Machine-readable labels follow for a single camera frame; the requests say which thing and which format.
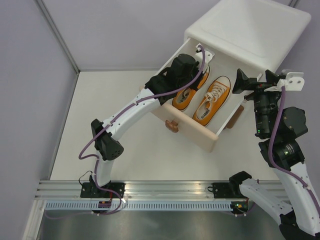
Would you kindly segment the orange sneaker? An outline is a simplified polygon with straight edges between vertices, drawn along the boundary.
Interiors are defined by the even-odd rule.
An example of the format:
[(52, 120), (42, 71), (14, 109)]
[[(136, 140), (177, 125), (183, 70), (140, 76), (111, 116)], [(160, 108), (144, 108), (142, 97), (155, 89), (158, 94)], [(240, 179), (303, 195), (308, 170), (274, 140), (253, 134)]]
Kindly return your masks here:
[(185, 111), (191, 103), (191, 100), (196, 95), (197, 91), (201, 89), (208, 80), (211, 68), (208, 66), (205, 72), (188, 88), (185, 88), (177, 93), (177, 95), (172, 100), (172, 106), (179, 111)]
[(227, 76), (219, 76), (208, 87), (192, 119), (206, 127), (219, 109), (228, 100), (231, 93), (231, 80)]

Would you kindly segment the bear head drawer knob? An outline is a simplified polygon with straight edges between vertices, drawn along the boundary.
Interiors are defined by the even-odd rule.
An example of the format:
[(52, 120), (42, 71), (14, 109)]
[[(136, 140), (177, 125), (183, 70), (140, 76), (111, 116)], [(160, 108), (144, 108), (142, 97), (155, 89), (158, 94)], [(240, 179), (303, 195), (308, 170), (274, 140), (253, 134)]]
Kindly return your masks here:
[(177, 133), (179, 131), (178, 123), (174, 120), (172, 120), (172, 121), (166, 120), (165, 126), (167, 129), (169, 129), (173, 133)]

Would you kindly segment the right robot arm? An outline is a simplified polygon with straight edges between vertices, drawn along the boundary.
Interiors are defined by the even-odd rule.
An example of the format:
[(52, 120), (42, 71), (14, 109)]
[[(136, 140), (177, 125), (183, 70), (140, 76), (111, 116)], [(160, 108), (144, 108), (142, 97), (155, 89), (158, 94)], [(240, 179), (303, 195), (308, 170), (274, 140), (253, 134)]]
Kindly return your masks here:
[(265, 81), (248, 77), (238, 69), (232, 92), (253, 101), (256, 136), (263, 159), (280, 180), (289, 203), (262, 188), (250, 174), (241, 171), (229, 178), (228, 192), (246, 197), (268, 213), (287, 240), (317, 240), (320, 237), (320, 201), (310, 181), (305, 157), (297, 138), (306, 134), (305, 111), (285, 107), (286, 93), (301, 91), (303, 73), (265, 71)]

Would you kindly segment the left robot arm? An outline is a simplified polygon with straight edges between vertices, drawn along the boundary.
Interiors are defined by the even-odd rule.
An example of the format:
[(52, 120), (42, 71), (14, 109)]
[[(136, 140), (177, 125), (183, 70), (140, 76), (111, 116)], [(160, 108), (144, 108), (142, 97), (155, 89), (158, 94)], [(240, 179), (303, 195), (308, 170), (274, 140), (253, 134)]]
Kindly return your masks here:
[(94, 181), (91, 191), (98, 198), (109, 193), (111, 169), (114, 160), (124, 151), (119, 140), (123, 134), (147, 113), (157, 109), (177, 92), (193, 84), (203, 75), (205, 54), (198, 52), (194, 56), (181, 53), (175, 57), (170, 66), (162, 69), (145, 84), (127, 106), (104, 121), (95, 119), (91, 122), (94, 147), (99, 153), (99, 163), (94, 168)]

